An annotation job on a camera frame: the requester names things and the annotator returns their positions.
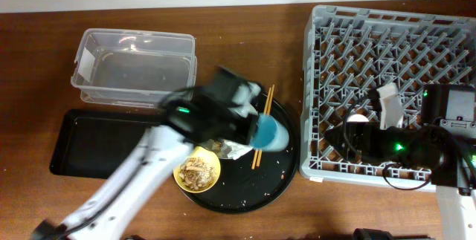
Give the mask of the blue cup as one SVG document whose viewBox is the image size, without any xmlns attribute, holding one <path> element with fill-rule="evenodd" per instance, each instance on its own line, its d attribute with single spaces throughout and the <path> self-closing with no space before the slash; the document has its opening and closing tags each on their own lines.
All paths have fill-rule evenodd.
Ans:
<svg viewBox="0 0 476 240">
<path fill-rule="evenodd" d="M 264 152 L 281 152 L 289 144 L 289 132 L 270 115 L 261 114 L 249 145 Z"/>
</svg>

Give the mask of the brown snack wrapper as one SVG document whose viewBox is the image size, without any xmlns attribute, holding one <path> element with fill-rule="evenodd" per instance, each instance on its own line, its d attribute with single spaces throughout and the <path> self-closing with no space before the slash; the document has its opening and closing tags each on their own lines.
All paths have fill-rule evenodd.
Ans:
<svg viewBox="0 0 476 240">
<path fill-rule="evenodd" d="M 218 158 L 226 158 L 225 150 L 228 148 L 222 141 L 208 140 L 202 144 L 202 147 L 213 152 Z"/>
</svg>

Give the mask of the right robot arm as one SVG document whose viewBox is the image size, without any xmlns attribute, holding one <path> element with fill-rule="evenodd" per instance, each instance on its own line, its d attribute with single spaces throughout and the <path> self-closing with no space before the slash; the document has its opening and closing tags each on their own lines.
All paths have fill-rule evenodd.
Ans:
<svg viewBox="0 0 476 240">
<path fill-rule="evenodd" d="M 424 85 L 422 127 L 403 125 L 403 106 L 395 83 L 354 101 L 370 100 L 379 122 L 351 121 L 325 132 L 324 138 L 347 161 L 382 164 L 382 176 L 398 167 L 431 170 L 446 239 L 475 238 L 475 88 Z"/>
</svg>

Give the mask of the food scraps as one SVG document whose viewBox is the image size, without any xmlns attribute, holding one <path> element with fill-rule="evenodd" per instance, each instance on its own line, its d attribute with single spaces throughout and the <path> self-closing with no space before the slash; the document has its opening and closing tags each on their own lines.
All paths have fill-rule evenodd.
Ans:
<svg viewBox="0 0 476 240">
<path fill-rule="evenodd" d="M 203 158 L 188 158 L 177 173 L 181 184 L 192 192 L 201 192 L 211 187 L 217 179 L 215 168 Z"/>
</svg>

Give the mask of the yellow bowl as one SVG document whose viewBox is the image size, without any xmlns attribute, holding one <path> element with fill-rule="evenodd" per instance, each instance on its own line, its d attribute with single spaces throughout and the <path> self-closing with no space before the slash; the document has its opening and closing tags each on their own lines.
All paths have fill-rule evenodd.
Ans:
<svg viewBox="0 0 476 240">
<path fill-rule="evenodd" d="M 215 185 L 215 183 L 218 181 L 219 179 L 219 176 L 220 176 L 220 173 L 221 173 L 221 164 L 220 164 L 220 161 L 219 161 L 219 158 L 211 151 L 208 151 L 202 147 L 196 147 L 194 150 L 193 150 L 193 153 L 191 156 L 189 156 L 188 158 L 203 158 L 204 160 L 206 160 L 209 164 L 211 164 L 215 170 L 216 170 L 216 174 L 217 174 L 217 179 L 215 180 L 215 182 L 213 183 L 212 186 Z M 182 165 L 180 164 L 179 166 L 177 166 L 174 171 L 173 171 L 173 177 L 176 181 L 176 183 L 186 192 L 190 192 L 190 193 L 201 193 L 201 192 L 205 192 L 207 190 L 209 190 L 211 187 L 207 188 L 206 190 L 204 191 L 201 191 L 201 192 L 192 192 L 188 189 L 186 189 L 180 182 L 179 180 L 179 177 L 177 176 L 177 173 L 178 173 L 178 170 L 179 170 L 179 167 Z"/>
</svg>

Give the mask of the pink cup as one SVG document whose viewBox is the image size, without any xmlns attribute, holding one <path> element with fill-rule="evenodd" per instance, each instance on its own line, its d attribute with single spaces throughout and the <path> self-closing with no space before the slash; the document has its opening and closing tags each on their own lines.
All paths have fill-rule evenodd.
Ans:
<svg viewBox="0 0 476 240">
<path fill-rule="evenodd" d="M 363 114 L 351 114 L 347 118 L 347 122 L 349 123 L 366 123 L 369 119 L 365 117 Z"/>
</svg>

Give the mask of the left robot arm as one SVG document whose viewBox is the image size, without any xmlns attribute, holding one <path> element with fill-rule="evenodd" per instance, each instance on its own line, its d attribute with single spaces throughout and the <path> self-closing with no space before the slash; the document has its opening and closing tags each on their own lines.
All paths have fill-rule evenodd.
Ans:
<svg viewBox="0 0 476 240">
<path fill-rule="evenodd" d="M 249 144 L 257 129 L 253 100 L 258 82 L 218 68 L 206 85 L 173 91 L 158 106 L 158 125 L 147 129 L 136 147 L 106 182 L 61 225 L 42 221 L 32 239 L 119 239 L 153 193 L 197 146 L 210 140 Z"/>
</svg>

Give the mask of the white napkin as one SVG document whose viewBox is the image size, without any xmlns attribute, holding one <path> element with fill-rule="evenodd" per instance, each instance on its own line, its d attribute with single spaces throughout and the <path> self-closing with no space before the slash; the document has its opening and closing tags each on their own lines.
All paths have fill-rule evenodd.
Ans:
<svg viewBox="0 0 476 240">
<path fill-rule="evenodd" d="M 240 143 L 235 143 L 230 140 L 223 140 L 222 147 L 218 154 L 220 159 L 232 159 L 237 160 L 243 155 L 246 155 L 253 149 L 252 146 L 242 145 Z"/>
</svg>

